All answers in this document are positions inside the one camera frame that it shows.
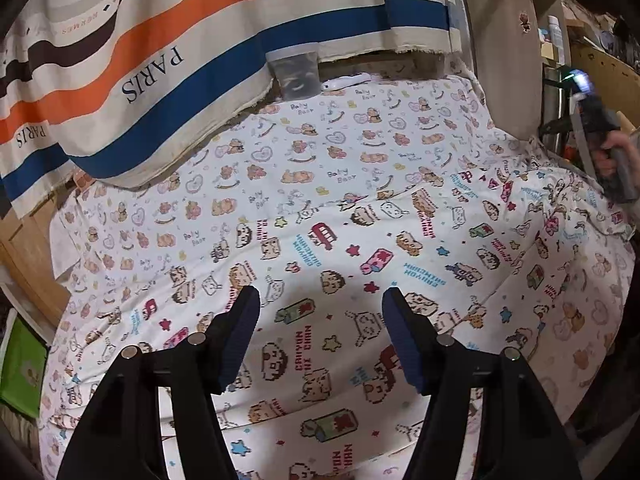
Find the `person's right hand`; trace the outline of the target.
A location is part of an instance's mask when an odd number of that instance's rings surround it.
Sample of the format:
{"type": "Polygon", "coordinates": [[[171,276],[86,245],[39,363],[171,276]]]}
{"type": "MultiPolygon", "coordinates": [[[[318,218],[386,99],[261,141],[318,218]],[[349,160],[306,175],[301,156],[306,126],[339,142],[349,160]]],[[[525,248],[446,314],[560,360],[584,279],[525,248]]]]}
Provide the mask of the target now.
{"type": "Polygon", "coordinates": [[[616,173],[617,162],[612,159],[610,152],[614,148],[623,150],[628,159],[628,168],[635,186],[639,186],[640,180],[640,156],[637,145],[631,137],[623,131],[610,131],[605,141],[591,153],[593,165],[601,177],[611,177],[616,173]]]}

